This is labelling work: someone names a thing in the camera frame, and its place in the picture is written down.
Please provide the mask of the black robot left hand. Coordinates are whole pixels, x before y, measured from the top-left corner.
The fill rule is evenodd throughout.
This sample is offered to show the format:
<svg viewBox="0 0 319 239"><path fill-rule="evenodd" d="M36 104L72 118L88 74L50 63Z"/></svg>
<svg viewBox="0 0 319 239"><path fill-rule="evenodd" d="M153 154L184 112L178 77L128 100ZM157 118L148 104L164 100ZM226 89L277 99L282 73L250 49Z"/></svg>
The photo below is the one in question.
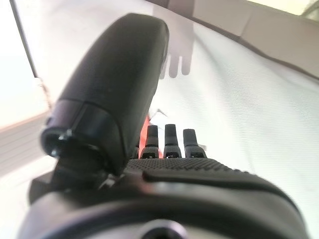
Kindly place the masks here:
<svg viewBox="0 0 319 239"><path fill-rule="evenodd" d="M32 180L20 239L306 239L294 202L257 175L206 156L194 130L138 140L166 58L169 31L129 13L95 41L40 136L55 169Z"/></svg>

